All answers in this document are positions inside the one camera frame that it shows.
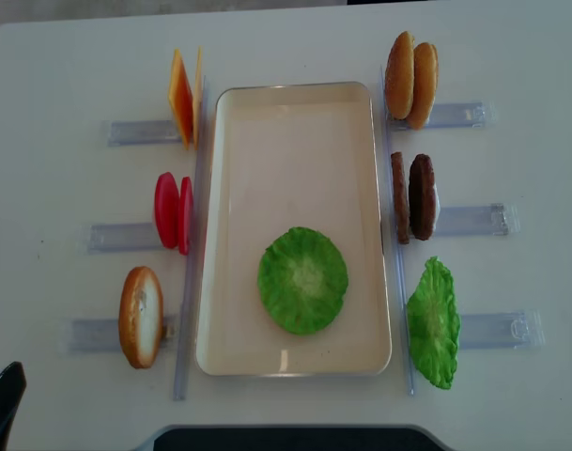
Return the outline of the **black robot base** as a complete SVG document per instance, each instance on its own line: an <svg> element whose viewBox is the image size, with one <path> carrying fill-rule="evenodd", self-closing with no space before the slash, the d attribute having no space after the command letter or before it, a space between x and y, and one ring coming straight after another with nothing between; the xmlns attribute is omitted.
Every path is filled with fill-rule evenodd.
<svg viewBox="0 0 572 451"><path fill-rule="evenodd" d="M155 450L440 450L407 428L176 428Z"/></svg>

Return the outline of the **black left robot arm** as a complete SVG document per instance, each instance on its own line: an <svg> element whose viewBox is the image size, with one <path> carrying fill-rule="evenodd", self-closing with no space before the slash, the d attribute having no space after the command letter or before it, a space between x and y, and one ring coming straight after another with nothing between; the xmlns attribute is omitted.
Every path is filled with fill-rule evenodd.
<svg viewBox="0 0 572 451"><path fill-rule="evenodd" d="M12 362L0 373L0 450L6 450L15 415L26 388L21 362Z"/></svg>

